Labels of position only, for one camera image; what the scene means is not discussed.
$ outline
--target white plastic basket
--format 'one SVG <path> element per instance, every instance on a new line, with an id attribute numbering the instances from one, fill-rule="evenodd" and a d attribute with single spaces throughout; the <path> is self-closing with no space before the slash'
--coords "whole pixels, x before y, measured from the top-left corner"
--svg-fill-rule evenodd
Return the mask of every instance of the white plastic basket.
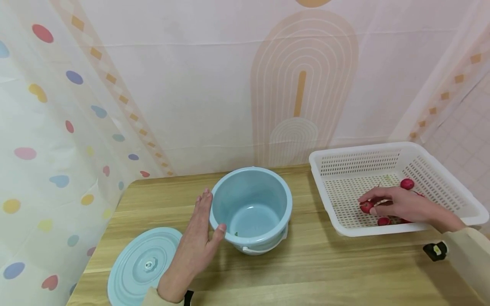
<path id="1" fill-rule="evenodd" d="M 423 194 L 459 216 L 467 225 L 483 224 L 489 212 L 441 163 L 413 142 L 395 142 L 311 153 L 315 183 L 337 233 L 369 236 L 422 231 L 426 224 L 377 225 L 357 199 L 373 187 L 398 186 L 403 178 Z"/>

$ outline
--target bucket handle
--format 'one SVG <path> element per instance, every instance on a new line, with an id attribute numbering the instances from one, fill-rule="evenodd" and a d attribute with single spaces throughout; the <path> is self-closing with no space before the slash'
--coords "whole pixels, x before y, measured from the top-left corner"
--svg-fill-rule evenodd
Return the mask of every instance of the bucket handle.
<path id="1" fill-rule="evenodd" d="M 249 249 L 248 247 L 244 246 L 242 248 L 242 250 L 244 252 L 248 252 L 248 253 L 251 253 L 251 254 L 256 254 L 256 255 L 259 255 L 259 254 L 264 254 L 264 253 L 267 253 L 268 251 L 272 250 L 273 248 L 275 248 L 276 246 L 279 245 L 279 243 L 281 243 L 281 241 L 283 241 L 284 239 L 286 239 L 286 237 L 288 236 L 288 225 L 286 225 L 286 228 L 284 230 L 284 234 L 282 235 L 281 239 L 273 246 L 271 246 L 270 248 L 268 248 L 267 250 L 261 250 L 261 251 L 255 251 L 255 250 L 252 250 L 252 249 Z"/>

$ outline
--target table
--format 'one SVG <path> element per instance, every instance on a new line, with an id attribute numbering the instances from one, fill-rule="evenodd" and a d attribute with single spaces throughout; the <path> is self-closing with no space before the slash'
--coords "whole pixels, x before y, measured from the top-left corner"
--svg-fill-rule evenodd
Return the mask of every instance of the table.
<path id="1" fill-rule="evenodd" d="M 288 238 L 257 257 L 223 241 L 214 261 L 193 283 L 193 305 L 483 305 L 449 262 L 431 262 L 423 253 L 424 244 L 439 239 L 435 231 L 339 236 L 309 166 L 274 171 L 293 194 Z M 197 195 L 223 175 L 132 183 L 68 305 L 110 305 L 107 279 L 123 248 L 155 227 L 184 232 Z"/>

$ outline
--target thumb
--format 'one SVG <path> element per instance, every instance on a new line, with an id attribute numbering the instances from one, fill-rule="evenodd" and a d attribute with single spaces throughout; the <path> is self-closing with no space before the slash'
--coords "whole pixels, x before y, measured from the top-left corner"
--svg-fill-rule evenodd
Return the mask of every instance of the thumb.
<path id="1" fill-rule="evenodd" d="M 376 205 L 369 210 L 373 216 L 395 216 L 393 205 Z"/>
<path id="2" fill-rule="evenodd" d="M 211 237 L 211 240 L 208 242 L 209 247 L 211 248 L 211 252 L 216 252 L 218 247 L 220 246 L 221 240 L 224 238 L 224 234 L 226 233 L 226 224 L 219 224 L 216 230 Z"/>

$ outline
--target left hand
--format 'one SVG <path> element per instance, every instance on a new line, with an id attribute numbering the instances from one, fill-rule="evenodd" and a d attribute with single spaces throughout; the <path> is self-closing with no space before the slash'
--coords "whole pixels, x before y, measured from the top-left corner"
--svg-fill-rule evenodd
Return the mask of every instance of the left hand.
<path id="1" fill-rule="evenodd" d="M 220 224 L 209 240 L 209 212 L 213 194 L 208 188 L 197 197 L 194 213 L 180 239 L 172 263 L 158 283 L 158 294 L 167 302 L 179 303 L 194 277 L 204 271 L 213 260 L 226 233 Z"/>

